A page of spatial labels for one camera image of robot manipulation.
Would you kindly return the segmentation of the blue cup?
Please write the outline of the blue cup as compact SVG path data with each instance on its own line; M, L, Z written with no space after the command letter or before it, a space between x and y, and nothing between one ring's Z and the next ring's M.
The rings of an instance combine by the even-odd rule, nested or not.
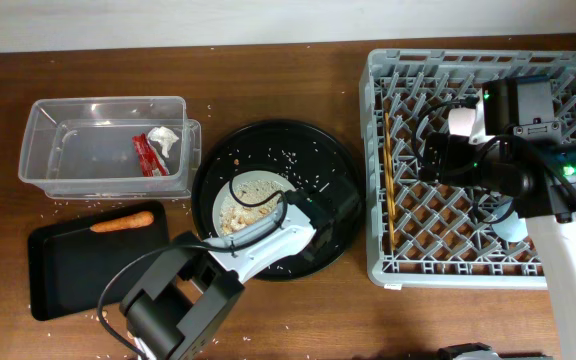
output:
M511 205L512 202L507 201L498 206L492 212L493 219L499 220L511 208ZM526 222L519 218L515 211L504 221L492 224L491 228L499 238L510 243L521 242L528 237Z

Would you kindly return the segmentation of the grey bowl with food scraps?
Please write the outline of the grey bowl with food scraps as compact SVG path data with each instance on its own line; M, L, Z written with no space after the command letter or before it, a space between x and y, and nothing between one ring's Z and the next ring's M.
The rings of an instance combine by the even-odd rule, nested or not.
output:
M229 184L233 185L236 197L246 203L259 203L276 191L292 191L295 187L282 176L262 170L248 171L237 175L232 182L219 190L212 206L211 220L215 230L212 235L229 235L270 215L278 205L280 196L257 207L245 207L234 200Z

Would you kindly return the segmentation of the white tissue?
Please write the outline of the white tissue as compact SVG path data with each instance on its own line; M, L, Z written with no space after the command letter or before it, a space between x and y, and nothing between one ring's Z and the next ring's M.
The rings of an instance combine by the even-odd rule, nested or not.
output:
M179 137L167 127L155 127L147 135L149 141L158 143L161 147L162 155L169 157L172 146L179 140Z

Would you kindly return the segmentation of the red snack wrapper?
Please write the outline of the red snack wrapper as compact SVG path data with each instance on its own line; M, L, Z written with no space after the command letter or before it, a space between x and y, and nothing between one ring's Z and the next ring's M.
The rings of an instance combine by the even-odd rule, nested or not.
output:
M165 162L150 144L145 134L134 136L132 143L138 157L140 169L145 177L169 175Z

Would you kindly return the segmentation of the orange carrot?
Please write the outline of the orange carrot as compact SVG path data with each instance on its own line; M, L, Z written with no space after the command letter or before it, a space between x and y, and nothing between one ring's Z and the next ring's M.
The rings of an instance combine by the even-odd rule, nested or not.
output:
M126 217L94 224L90 230L95 233L106 233L147 227L154 222L154 215L149 211L138 212Z

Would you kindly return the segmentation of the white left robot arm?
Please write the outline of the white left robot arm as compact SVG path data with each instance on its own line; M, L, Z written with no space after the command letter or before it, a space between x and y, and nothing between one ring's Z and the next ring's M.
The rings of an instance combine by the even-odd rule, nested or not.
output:
M127 339L102 319L102 328L140 359L192 359L210 342L248 280L313 241L334 236L362 208L346 178L319 190L277 190L275 209L244 229L218 238L186 232L149 252L153 263L119 304Z

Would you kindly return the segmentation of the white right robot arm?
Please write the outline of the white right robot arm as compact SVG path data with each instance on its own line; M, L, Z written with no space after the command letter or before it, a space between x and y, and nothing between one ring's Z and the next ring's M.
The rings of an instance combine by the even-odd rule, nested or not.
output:
M423 181L509 196L540 258L565 359L576 359L576 144L497 135L483 145L432 133L415 152Z

